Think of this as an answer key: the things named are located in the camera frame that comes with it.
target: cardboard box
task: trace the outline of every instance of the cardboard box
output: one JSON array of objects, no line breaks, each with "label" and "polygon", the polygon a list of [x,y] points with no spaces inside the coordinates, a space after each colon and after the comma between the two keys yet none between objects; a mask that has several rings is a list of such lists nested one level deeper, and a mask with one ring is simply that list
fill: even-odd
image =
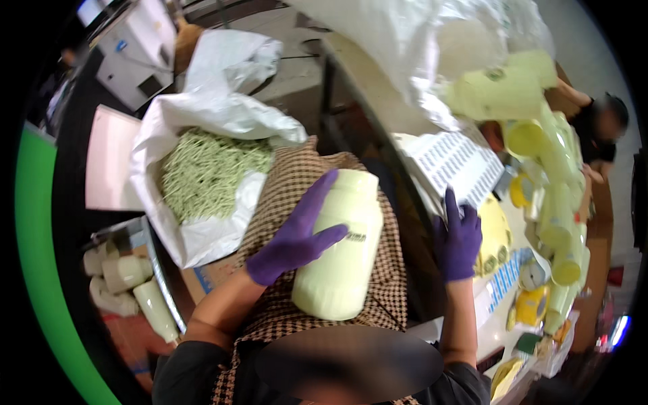
[{"label": "cardboard box", "polygon": [[221,285],[237,269],[238,252],[196,268],[180,270],[191,299],[198,304],[211,290]]}]

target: hair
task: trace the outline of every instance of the hair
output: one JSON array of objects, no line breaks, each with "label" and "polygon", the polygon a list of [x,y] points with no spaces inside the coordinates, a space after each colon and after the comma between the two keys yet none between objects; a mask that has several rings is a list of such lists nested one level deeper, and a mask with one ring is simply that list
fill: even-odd
[{"label": "hair", "polygon": [[619,123],[621,123],[621,126],[623,129],[628,128],[628,122],[630,121],[630,117],[628,114],[628,108],[625,106],[625,103],[621,101],[621,99],[617,96],[613,96],[610,93],[605,93],[605,98],[608,107],[614,111],[616,114],[616,117],[619,119]]}]

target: white plastic bottle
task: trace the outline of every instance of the white plastic bottle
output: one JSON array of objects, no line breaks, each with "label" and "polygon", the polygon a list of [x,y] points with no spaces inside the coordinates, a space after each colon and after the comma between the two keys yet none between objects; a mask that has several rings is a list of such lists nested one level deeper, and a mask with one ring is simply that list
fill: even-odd
[{"label": "white plastic bottle", "polygon": [[292,301],[302,311],[331,321],[355,318],[362,311],[383,225],[377,196],[376,176],[338,171],[313,232],[346,224],[349,233],[319,259],[298,269]]}]

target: black shirt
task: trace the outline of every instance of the black shirt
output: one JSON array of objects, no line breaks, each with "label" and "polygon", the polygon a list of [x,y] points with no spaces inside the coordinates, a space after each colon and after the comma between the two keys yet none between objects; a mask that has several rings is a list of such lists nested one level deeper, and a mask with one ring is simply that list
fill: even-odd
[{"label": "black shirt", "polygon": [[581,140],[583,163],[589,164],[595,160],[613,162],[616,145],[597,139],[596,116],[596,106],[592,98],[589,105],[581,108],[580,112],[570,120],[570,124],[576,129],[576,134]]},{"label": "black shirt", "polygon": [[[256,355],[266,343],[245,341],[238,346],[241,362],[237,368],[234,405],[298,405],[301,399],[274,391],[259,379]],[[220,364],[229,362],[229,353],[203,341],[178,345],[166,362],[158,363],[153,383],[154,405],[209,405]],[[488,404],[491,380],[464,363],[454,363],[427,389],[414,394],[422,405]]]}]

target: man in black shirt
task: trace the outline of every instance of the man in black shirt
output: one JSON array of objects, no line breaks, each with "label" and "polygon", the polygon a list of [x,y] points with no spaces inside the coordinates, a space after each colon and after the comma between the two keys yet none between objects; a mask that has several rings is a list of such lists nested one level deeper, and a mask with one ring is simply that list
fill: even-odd
[{"label": "man in black shirt", "polygon": [[[282,273],[318,258],[346,236],[345,225],[313,235],[315,220],[336,177],[336,170],[331,170],[317,180],[274,238],[200,301],[187,324],[183,342],[164,364],[158,364],[152,393],[154,405],[209,405],[221,365],[227,364],[231,356],[237,329],[266,287]],[[467,205],[463,207],[464,218],[459,217],[452,190],[448,190],[445,200],[447,229],[440,218],[435,221],[439,271],[448,296],[439,350],[445,370],[430,387],[412,394],[422,405],[488,404],[491,382],[475,368],[477,327],[472,295],[472,265],[481,245],[481,220]],[[251,340],[238,345],[240,363],[232,403],[315,404],[273,390],[259,378],[255,360],[266,345]],[[347,398],[353,395],[334,384],[325,389]]]},{"label": "man in black shirt", "polygon": [[583,171],[597,183],[603,183],[612,169],[615,142],[628,126],[628,109],[620,98],[605,93],[594,100],[558,79],[558,90],[569,101],[580,107],[570,119],[581,140]]}]

